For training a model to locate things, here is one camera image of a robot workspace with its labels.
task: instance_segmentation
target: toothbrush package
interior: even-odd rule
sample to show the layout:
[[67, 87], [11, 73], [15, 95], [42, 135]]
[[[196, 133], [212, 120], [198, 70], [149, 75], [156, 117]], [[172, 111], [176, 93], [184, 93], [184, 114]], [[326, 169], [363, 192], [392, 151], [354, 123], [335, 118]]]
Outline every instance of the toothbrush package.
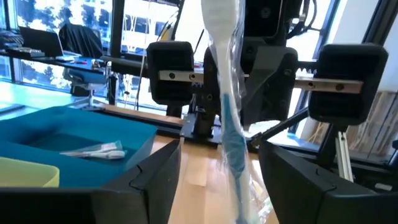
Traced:
[[[211, 1], [202, 0], [201, 2], [203, 14], [208, 11], [204, 4], [209, 4]], [[220, 175], [226, 177], [228, 183], [226, 188], [220, 189], [222, 191], [220, 195], [229, 195], [229, 197], [223, 197], [225, 204], [230, 205], [228, 206], [230, 208], [229, 223], [263, 224], [272, 211], [272, 205], [264, 182], [260, 178], [261, 175], [256, 172], [249, 159], [246, 138], [239, 117], [241, 98], [245, 94], [244, 73], [240, 65], [245, 1], [225, 0], [225, 3], [232, 5], [227, 9], [230, 10], [230, 14], [223, 12], [225, 7], [220, 7], [217, 9], [217, 14], [203, 16], [210, 36], [209, 48], [218, 67], [220, 86], [222, 145], [219, 147], [221, 159], [218, 167]], [[236, 28], [228, 40], [218, 34], [212, 24], [220, 22], [219, 27], [221, 27], [223, 22], [233, 20], [229, 18], [234, 14], [238, 15]]]
[[107, 153], [107, 152], [123, 152], [122, 143], [118, 140], [115, 142], [97, 144], [94, 146], [83, 147], [81, 149], [76, 149], [72, 151], [61, 152], [65, 156], [73, 157], [87, 157], [94, 153]]

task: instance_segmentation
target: wooden table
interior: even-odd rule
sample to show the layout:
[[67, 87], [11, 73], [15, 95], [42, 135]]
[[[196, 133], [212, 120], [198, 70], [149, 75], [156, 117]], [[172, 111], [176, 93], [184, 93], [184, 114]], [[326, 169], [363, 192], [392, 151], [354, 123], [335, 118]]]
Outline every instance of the wooden table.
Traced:
[[[182, 119], [143, 113], [115, 106], [103, 105], [106, 110], [135, 114], [153, 119], [183, 123]], [[156, 136], [152, 153], [159, 150], [172, 138]], [[257, 155], [249, 156], [255, 169], [259, 172]], [[170, 224], [229, 224], [225, 196], [222, 189], [226, 188], [226, 178], [220, 172], [218, 160], [219, 152], [209, 146], [184, 142], [180, 166], [180, 177], [170, 214]], [[278, 224], [276, 215], [269, 215], [267, 224]]]

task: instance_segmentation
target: office chair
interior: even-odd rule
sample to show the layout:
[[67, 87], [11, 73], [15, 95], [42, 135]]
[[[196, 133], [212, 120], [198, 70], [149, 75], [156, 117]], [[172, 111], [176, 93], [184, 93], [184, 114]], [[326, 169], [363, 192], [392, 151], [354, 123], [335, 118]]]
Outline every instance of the office chair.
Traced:
[[[60, 29], [59, 36], [64, 50], [81, 54], [82, 57], [88, 57], [88, 63], [91, 59], [100, 58], [103, 54], [101, 35], [97, 30], [81, 25], [65, 24]], [[85, 110], [97, 109], [95, 105], [101, 102], [95, 100], [93, 95], [95, 90], [104, 89], [107, 83], [104, 75], [66, 68], [63, 71], [63, 77], [72, 82], [72, 90], [79, 87], [88, 90], [87, 97], [65, 106]]]

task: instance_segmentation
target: blue bin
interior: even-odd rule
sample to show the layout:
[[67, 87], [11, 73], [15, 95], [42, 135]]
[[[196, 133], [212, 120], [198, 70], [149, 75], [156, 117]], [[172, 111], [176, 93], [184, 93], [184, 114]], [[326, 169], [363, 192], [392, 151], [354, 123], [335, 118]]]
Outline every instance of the blue bin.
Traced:
[[[57, 106], [0, 121], [0, 133], [0, 156], [58, 167], [60, 187], [99, 187], [148, 157], [156, 127]], [[127, 151], [121, 160], [59, 154], [118, 140]]]

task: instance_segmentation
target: laptop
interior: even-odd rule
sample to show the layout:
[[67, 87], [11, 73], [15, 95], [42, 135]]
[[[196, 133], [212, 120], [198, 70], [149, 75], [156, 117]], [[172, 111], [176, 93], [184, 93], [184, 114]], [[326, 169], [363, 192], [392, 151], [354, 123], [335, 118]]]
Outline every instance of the laptop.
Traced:
[[61, 40], [57, 33], [44, 30], [19, 27], [21, 36], [24, 39], [24, 47], [41, 50], [46, 57], [55, 57], [61, 61], [71, 61], [81, 56], [62, 49]]

